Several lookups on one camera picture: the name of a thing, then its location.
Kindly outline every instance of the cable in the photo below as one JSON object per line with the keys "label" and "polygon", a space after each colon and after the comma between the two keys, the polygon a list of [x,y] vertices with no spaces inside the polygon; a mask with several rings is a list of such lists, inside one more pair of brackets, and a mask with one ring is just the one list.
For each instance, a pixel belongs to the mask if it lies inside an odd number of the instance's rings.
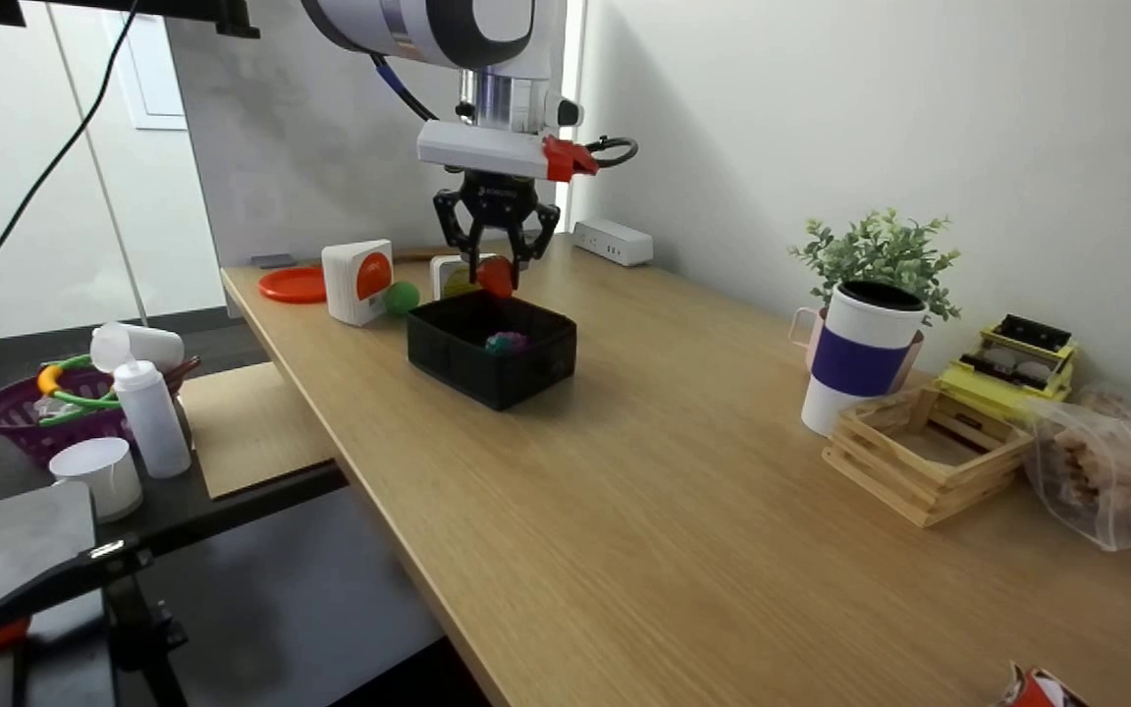
{"label": "cable", "polygon": [[387,89],[397,89],[400,103],[403,103],[414,117],[434,122],[434,115],[400,83],[400,76],[391,72],[391,62],[387,62],[384,56],[369,56],[369,59],[374,59],[379,83],[384,83]]}
{"label": "cable", "polygon": [[100,83],[98,83],[98,93],[92,93],[87,117],[79,122],[79,128],[62,140],[62,151],[52,158],[52,165],[32,182],[32,189],[26,189],[22,200],[15,204],[13,219],[6,219],[5,233],[0,233],[0,251],[5,251],[5,242],[13,238],[15,225],[22,219],[26,204],[44,191],[44,183],[52,182],[52,172],[58,170],[58,161],[70,152],[70,144],[79,144],[79,139],[83,139],[87,126],[92,122],[92,115],[98,115],[98,106],[100,106],[100,100],[107,100],[111,76],[113,76],[113,66],[117,66],[117,56],[121,56],[121,46],[124,46],[124,41],[130,41],[134,20],[137,20],[137,0],[130,5],[124,26],[121,26],[117,42],[113,42],[111,56],[107,56],[107,72],[100,72]]}
{"label": "cable", "polygon": [[591,152],[595,170],[617,170],[617,165],[636,161],[638,140],[602,135],[602,140],[590,140],[585,151]]}

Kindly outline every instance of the green plant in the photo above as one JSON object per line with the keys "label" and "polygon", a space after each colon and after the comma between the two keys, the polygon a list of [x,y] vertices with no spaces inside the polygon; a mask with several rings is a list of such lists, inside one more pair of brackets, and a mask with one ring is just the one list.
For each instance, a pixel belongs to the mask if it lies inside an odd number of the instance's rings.
{"label": "green plant", "polygon": [[819,219],[807,219],[807,242],[794,249],[814,271],[814,295],[828,308],[833,291],[848,279],[880,279],[891,282],[928,308],[930,320],[959,320],[942,275],[959,265],[959,251],[942,251],[930,238],[946,227],[946,219],[899,219],[896,208],[867,212],[863,219],[833,233]]}

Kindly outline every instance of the black box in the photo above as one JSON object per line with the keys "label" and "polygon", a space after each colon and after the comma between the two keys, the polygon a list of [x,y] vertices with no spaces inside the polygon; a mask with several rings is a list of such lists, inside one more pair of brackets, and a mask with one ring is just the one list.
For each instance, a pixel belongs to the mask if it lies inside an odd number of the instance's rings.
{"label": "black box", "polygon": [[[527,350],[490,355],[490,333],[522,333]],[[578,327],[522,300],[472,291],[407,313],[407,361],[451,388],[510,407],[573,376]]]}

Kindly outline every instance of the small box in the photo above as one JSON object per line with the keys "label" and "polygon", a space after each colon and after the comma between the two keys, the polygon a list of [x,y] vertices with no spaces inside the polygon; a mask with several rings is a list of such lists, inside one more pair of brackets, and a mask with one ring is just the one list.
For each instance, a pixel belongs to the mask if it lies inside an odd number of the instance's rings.
{"label": "small box", "polygon": [[570,242],[620,268],[650,265],[650,236],[613,219],[578,219]]}
{"label": "small box", "polygon": [[391,282],[391,242],[328,242],[322,249],[327,310],[346,327],[369,327],[384,313],[379,291]]}
{"label": "small box", "polygon": [[823,462],[916,526],[939,526],[1026,467],[1034,435],[939,388],[909,388],[848,407]]}
{"label": "small box", "polygon": [[434,254],[430,258],[430,300],[455,300],[462,291],[479,291],[462,254]]}
{"label": "small box", "polygon": [[[527,347],[490,350],[496,333],[517,333]],[[573,376],[578,327],[522,300],[472,291],[414,308],[407,313],[407,361],[451,388],[510,407]]]}
{"label": "small box", "polygon": [[996,420],[1027,423],[1048,401],[1068,401],[1077,347],[1068,329],[1006,313],[939,386]]}

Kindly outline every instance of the wooden desk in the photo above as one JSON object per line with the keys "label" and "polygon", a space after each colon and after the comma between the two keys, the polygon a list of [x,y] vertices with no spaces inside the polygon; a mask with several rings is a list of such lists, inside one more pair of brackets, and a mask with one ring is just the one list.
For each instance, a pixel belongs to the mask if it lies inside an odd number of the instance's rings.
{"label": "wooden desk", "polygon": [[553,251],[522,295],[579,327],[578,376],[485,414],[400,321],[229,291],[490,699],[993,702],[1021,661],[1131,702],[1131,555],[1026,486],[909,532],[819,462],[798,350],[748,308]]}

